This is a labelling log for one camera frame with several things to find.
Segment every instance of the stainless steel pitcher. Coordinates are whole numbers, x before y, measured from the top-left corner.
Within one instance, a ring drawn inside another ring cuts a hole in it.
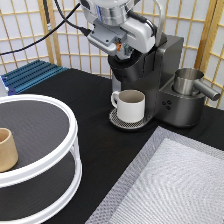
[[[195,94],[195,89],[203,93],[205,96],[213,101],[220,98],[220,93],[204,84],[204,74],[202,71],[194,68],[182,68],[176,71],[174,79],[174,90],[185,96],[192,96]]]

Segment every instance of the round tiered stand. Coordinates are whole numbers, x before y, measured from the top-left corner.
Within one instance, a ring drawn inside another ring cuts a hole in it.
[[[66,206],[81,181],[75,116],[50,97],[2,97],[0,127],[12,131],[19,154],[0,173],[0,224],[42,223]]]

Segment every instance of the black cable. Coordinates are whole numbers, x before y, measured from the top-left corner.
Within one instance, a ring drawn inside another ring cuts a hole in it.
[[[80,6],[80,3],[78,3],[75,8],[68,14],[68,16],[66,17],[66,19],[70,18],[72,16],[72,14],[76,11],[76,9]],[[2,55],[6,55],[6,54],[12,54],[12,53],[17,53],[17,52],[20,52],[20,51],[24,51],[26,50],[27,48],[30,48],[38,43],[40,43],[41,41],[45,40],[47,37],[49,37],[52,33],[54,33],[57,29],[59,29],[66,21],[63,20],[57,27],[55,27],[53,30],[51,30],[46,36],[42,37],[40,40],[24,47],[24,48],[21,48],[19,50],[15,50],[15,51],[9,51],[9,52],[5,52],[5,53],[1,53],[0,56]]]
[[[63,12],[61,11],[61,8],[60,8],[60,6],[59,6],[59,4],[58,4],[58,1],[57,1],[57,0],[54,0],[54,2],[55,2],[55,4],[56,4],[56,6],[57,6],[58,12],[60,13],[61,17],[63,18],[63,20],[64,20],[66,23],[68,23],[70,26],[72,26],[72,27],[74,27],[74,28],[80,30],[86,37],[91,33],[92,30],[90,30],[90,29],[86,29],[86,28],[84,28],[84,27],[79,27],[79,26],[77,26],[77,25],[75,25],[75,24],[69,22],[69,21],[65,18]]]

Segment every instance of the table surface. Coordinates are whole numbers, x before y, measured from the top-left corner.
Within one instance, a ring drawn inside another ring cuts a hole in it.
[[[153,120],[142,130],[126,133],[109,122],[111,80],[67,70],[24,92],[61,100],[74,112],[83,164],[79,189],[70,203],[46,224],[82,224],[98,207],[158,126],[224,149],[224,111],[204,107],[194,128],[178,129]]]

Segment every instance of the drip tray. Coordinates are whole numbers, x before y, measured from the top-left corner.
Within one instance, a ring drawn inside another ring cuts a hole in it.
[[[149,114],[145,114],[145,117],[136,123],[126,123],[124,121],[121,121],[117,117],[117,109],[114,108],[109,115],[110,122],[117,128],[122,129],[124,131],[137,131],[143,127],[145,127],[151,120],[153,116]]]

